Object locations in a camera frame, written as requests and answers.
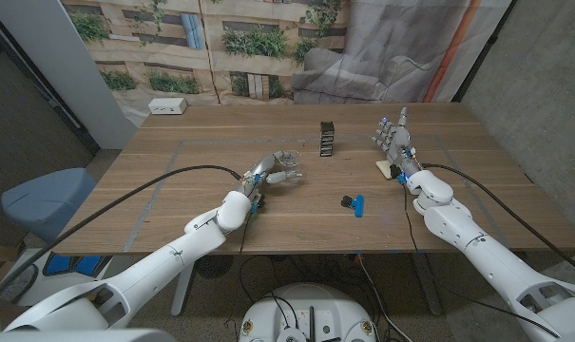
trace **black connector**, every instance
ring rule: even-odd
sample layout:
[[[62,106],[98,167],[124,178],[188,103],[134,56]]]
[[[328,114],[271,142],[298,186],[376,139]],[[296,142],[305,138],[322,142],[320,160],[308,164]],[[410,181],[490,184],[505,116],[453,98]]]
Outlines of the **black connector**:
[[[391,165],[391,178],[396,179],[399,175],[401,175],[401,168],[395,164]]]
[[[342,199],[342,202],[340,204],[345,208],[352,208],[353,207],[353,199],[348,197],[348,196],[344,196],[344,198]]]

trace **white robot body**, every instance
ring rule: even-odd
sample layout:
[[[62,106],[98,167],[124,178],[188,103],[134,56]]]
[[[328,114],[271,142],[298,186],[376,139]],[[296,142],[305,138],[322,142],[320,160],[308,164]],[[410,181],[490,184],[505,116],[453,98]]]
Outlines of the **white robot body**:
[[[282,299],[291,304],[296,317]],[[276,289],[256,302],[242,320],[239,341],[320,342],[339,338],[372,342],[374,329],[365,309],[344,293],[321,284],[298,283]]]

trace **white robotic arm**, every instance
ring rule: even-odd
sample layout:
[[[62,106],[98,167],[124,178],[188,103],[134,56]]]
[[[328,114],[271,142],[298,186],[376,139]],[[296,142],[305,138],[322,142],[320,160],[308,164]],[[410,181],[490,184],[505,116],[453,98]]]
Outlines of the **white robotic arm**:
[[[224,234],[239,229],[246,215],[259,206],[259,188],[267,178],[301,177],[285,172],[269,174],[280,159],[293,156],[278,151],[255,165],[241,185],[223,199],[220,207],[185,225],[185,235],[169,242],[124,272],[100,281],[76,285],[54,294],[17,317],[5,331],[105,330],[124,328],[133,315],[183,268],[220,247]]]
[[[393,139],[388,130],[388,134],[373,140],[387,152],[389,162],[403,170],[399,181],[418,195],[413,207],[424,217],[427,228],[462,252],[514,313],[553,332],[519,319],[533,341],[554,341],[556,335],[575,333],[575,285],[534,271],[479,227],[469,209],[453,197],[452,188],[431,171],[422,169],[410,147],[409,134],[406,141],[394,144],[399,129],[401,136],[406,136],[406,113],[404,108]],[[380,125],[393,126],[386,119]]]

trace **power strip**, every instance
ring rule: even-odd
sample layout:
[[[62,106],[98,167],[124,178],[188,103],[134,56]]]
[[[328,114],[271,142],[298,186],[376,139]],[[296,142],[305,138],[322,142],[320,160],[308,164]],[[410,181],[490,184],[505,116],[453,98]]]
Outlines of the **power strip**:
[[[183,114],[188,107],[184,98],[154,99],[148,105],[152,114]]]

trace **blue clamp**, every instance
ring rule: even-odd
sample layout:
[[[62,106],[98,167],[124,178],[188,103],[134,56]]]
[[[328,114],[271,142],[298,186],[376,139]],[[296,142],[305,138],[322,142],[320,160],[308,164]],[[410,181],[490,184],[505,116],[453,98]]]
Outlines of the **blue clamp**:
[[[356,195],[356,199],[344,196],[341,204],[345,208],[355,209],[355,217],[360,218],[363,216],[363,196]]]
[[[360,218],[363,216],[363,196],[356,195],[356,199],[353,200],[353,207],[355,208],[355,217]]]

